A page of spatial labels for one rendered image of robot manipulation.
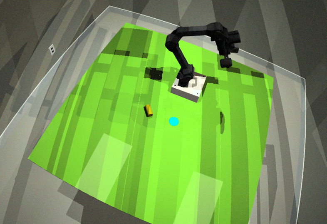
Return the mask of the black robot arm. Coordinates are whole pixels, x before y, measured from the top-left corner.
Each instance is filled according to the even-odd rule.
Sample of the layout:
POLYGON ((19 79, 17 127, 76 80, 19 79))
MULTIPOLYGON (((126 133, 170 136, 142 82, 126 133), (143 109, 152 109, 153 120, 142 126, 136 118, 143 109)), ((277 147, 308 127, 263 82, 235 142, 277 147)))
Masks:
POLYGON ((178 86, 188 88, 188 82, 193 79, 195 67, 193 64, 188 64, 185 56, 183 55, 179 41, 183 36, 209 36, 211 41, 215 41, 217 47, 225 47, 228 42, 228 55, 231 53, 238 53, 241 43, 238 30, 228 32, 228 29, 222 26, 219 22, 210 23, 205 26, 179 26, 171 34, 167 35, 165 47, 174 54, 176 60, 181 66, 181 75, 179 78, 178 86))

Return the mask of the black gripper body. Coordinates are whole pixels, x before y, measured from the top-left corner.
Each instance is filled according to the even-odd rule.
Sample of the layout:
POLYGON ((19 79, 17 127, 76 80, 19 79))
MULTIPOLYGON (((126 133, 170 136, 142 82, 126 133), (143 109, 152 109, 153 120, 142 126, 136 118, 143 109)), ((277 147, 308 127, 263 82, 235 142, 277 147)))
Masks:
POLYGON ((219 51, 219 55, 223 55, 224 59, 220 60, 220 66, 221 68, 231 67, 232 66, 232 59, 228 58, 228 42, 225 47, 217 47, 219 51))

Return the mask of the cyan circle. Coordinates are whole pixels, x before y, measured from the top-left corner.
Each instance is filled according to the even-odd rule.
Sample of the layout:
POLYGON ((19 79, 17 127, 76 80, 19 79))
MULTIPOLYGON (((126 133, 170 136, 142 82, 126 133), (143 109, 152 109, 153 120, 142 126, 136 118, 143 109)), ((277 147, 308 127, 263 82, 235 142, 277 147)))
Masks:
POLYGON ((178 123, 179 123, 179 120, 176 117, 171 117, 169 119, 169 124, 172 125, 172 126, 177 126, 178 123))

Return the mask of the yellow tall cylinder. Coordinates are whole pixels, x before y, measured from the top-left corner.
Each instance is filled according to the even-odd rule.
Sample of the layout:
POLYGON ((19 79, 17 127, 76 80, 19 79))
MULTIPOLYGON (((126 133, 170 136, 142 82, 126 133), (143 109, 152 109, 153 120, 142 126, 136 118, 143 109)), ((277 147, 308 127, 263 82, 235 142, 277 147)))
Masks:
POLYGON ((146 109, 146 112, 147 112, 147 116, 148 117, 153 116, 153 113, 152 113, 152 110, 151 110, 150 105, 145 105, 145 109, 146 109))

